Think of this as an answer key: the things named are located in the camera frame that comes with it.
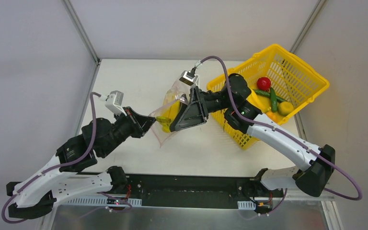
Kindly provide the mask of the yellow banana bunch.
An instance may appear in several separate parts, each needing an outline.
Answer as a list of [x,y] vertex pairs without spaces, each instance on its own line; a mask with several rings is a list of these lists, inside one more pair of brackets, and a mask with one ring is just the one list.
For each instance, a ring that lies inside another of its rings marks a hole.
[[156,116],[156,121],[161,125],[161,129],[165,133],[170,133],[170,125],[177,117],[183,103],[181,101],[174,102],[170,107],[162,111],[161,115]]

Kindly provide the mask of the clear pink-dotted zip bag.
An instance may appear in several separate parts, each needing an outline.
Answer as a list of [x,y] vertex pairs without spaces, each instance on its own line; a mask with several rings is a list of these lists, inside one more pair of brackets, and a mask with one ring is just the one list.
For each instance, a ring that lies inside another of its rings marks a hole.
[[150,113],[150,116],[156,118],[156,122],[150,129],[160,147],[176,134],[175,131],[170,130],[170,125],[177,117],[180,107],[188,105],[189,91],[190,86],[180,80],[176,80],[166,92],[163,105]]

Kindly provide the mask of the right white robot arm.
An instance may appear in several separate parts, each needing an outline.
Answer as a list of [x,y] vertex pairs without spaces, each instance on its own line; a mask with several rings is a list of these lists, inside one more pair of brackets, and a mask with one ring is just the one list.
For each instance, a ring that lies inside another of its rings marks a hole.
[[295,164],[294,168],[261,169],[254,178],[255,194],[265,196],[278,188],[298,188],[310,196],[319,197],[334,171],[324,162],[335,162],[334,148],[329,145],[320,148],[278,126],[247,101],[252,90],[243,76],[229,75],[229,84],[229,88],[224,86],[219,92],[204,92],[197,86],[192,87],[188,104],[180,106],[169,130],[181,131],[204,124],[210,113],[223,110],[228,126],[263,141]]

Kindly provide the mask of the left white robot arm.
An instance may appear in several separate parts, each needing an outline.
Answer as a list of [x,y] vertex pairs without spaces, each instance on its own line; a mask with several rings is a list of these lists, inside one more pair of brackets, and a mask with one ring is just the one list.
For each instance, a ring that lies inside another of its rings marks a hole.
[[80,182],[67,182],[68,178],[97,164],[98,158],[105,158],[129,137],[143,137],[156,122],[155,117],[140,115],[131,107],[123,107],[123,113],[114,118],[115,122],[111,123],[94,117],[82,127],[80,135],[59,147],[37,173],[24,182],[9,182],[6,190],[10,199],[2,216],[10,217],[10,223],[19,223],[45,216],[54,207],[83,194],[123,193],[128,181],[120,166],[111,166]]

